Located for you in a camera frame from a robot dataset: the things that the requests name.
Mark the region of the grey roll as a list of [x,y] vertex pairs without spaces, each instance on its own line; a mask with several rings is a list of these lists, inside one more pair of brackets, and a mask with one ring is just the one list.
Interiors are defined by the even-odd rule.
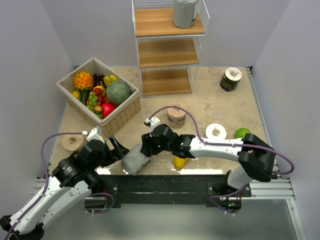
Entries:
[[181,29],[191,28],[196,23],[198,0],[174,0],[173,23]]
[[137,144],[131,151],[121,160],[123,169],[130,175],[138,175],[141,170],[146,167],[151,161],[152,157],[147,157],[141,153],[142,144]]

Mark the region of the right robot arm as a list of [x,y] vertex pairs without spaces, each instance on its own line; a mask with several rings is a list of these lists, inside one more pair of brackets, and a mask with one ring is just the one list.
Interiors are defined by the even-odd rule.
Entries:
[[152,127],[141,136],[140,152],[146,157],[166,151],[182,159],[218,158],[234,161],[239,167],[230,170],[223,183],[223,192],[235,196],[243,186],[253,180],[270,182],[273,175],[275,153],[273,148],[254,134],[244,138],[223,139],[209,144],[207,138],[192,134],[177,134],[166,124]]

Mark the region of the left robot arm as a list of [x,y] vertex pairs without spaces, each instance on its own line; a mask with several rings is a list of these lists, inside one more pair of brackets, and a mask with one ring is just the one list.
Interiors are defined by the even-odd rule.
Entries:
[[62,159],[51,175],[46,175],[41,190],[17,213],[5,215],[0,226],[7,240],[40,240],[45,227],[78,201],[93,196],[107,196],[113,206],[115,198],[104,192],[104,180],[98,167],[122,160],[129,149],[110,137],[113,149],[101,138],[90,139],[79,151]]

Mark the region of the brown roll centre table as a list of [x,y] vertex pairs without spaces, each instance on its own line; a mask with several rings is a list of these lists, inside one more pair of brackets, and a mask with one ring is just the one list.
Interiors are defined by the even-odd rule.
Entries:
[[170,107],[167,109],[167,123],[171,128],[182,128],[186,123],[187,114],[179,109]]

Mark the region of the brown roll left edge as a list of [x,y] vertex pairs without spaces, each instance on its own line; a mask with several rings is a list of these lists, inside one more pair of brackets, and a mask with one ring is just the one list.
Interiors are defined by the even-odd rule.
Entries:
[[86,142],[81,134],[66,134],[61,138],[62,147],[70,152],[80,150]]

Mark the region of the yellow mango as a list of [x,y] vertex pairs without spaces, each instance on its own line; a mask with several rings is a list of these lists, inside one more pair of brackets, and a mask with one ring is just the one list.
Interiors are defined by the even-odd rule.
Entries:
[[173,159],[173,165],[176,169],[181,170],[189,161],[189,158],[180,158],[175,156]]

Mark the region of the wicker basket with cloth liner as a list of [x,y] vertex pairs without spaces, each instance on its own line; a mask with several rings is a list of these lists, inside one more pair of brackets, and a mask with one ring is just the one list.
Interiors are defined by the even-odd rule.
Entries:
[[[97,85],[90,90],[77,90],[74,87],[74,75],[79,72],[88,72],[104,76],[114,75],[118,81],[124,81],[129,85],[131,95],[121,105],[116,106],[116,109],[106,118],[97,117],[92,111],[87,108],[87,99],[90,92],[95,92],[98,101],[102,104],[110,103],[106,95],[106,85]],[[141,111],[140,93],[132,83],[121,77],[110,67],[102,63],[97,58],[93,57],[81,66],[77,67],[73,72],[57,82],[58,88],[66,96],[69,104],[82,114],[92,124],[102,128],[106,136],[115,135],[126,123],[129,122],[137,113]]]

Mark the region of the red yellow peach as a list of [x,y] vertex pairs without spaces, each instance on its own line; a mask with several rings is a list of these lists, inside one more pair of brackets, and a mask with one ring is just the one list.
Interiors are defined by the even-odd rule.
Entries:
[[98,105],[98,104],[97,104],[97,105],[94,106],[93,109],[94,109],[94,111],[97,112],[97,113],[101,113],[101,112],[102,112],[102,107],[101,107],[101,105]]

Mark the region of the red apple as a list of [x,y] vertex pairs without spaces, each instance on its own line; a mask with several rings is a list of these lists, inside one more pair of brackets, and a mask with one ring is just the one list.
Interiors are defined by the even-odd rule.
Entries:
[[116,109],[115,105],[109,102],[103,103],[101,105],[101,108],[102,108],[101,115],[103,119],[109,116]]

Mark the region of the black white roll centre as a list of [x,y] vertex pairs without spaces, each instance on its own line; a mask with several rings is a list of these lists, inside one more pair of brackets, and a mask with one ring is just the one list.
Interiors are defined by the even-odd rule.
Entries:
[[212,123],[206,127],[205,136],[210,140],[225,140],[227,137],[227,131],[222,125]]

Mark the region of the green netted melon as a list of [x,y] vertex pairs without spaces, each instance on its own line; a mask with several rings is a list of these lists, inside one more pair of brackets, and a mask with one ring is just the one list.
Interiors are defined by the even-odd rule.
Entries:
[[106,89],[106,97],[115,106],[121,105],[131,96],[129,85],[122,80],[112,82]]

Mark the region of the green grape bunch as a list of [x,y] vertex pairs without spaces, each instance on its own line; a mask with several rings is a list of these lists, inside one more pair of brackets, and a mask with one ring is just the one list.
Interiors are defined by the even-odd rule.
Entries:
[[94,111],[95,105],[101,105],[101,103],[98,101],[98,97],[96,96],[96,93],[91,91],[87,99],[87,108],[91,112],[93,112],[98,118],[102,119],[102,114],[101,114],[102,112]]

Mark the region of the yellow bananas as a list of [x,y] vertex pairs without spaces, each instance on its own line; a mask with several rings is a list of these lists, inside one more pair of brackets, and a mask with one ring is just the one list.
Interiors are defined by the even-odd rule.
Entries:
[[103,78],[103,82],[106,85],[106,87],[108,87],[110,84],[116,81],[118,81],[118,78],[115,75],[105,76]]

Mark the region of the orange pineapple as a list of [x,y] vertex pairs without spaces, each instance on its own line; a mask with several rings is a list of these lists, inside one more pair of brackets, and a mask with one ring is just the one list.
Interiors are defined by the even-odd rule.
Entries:
[[86,91],[92,90],[94,85],[94,80],[89,72],[82,71],[77,72],[73,77],[73,85],[76,90]]

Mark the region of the dark purple grapes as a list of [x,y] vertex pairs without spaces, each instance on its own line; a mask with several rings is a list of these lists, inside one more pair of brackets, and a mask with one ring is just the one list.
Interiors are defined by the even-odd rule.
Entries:
[[92,75],[92,78],[93,78],[93,87],[96,87],[96,86],[100,86],[100,85],[104,85],[104,75],[103,74],[97,74],[97,73],[94,73]]

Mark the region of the green lime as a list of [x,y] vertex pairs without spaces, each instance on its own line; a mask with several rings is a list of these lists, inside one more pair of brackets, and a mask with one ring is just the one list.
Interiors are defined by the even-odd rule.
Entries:
[[236,130],[235,137],[236,138],[244,138],[246,136],[246,134],[250,134],[250,133],[251,133],[251,131],[249,129],[241,127]]

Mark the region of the black white roll back corner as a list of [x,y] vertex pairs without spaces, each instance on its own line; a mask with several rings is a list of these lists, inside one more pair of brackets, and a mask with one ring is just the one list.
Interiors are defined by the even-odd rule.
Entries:
[[227,91],[234,91],[242,79],[242,72],[236,67],[228,67],[220,80],[220,87]]

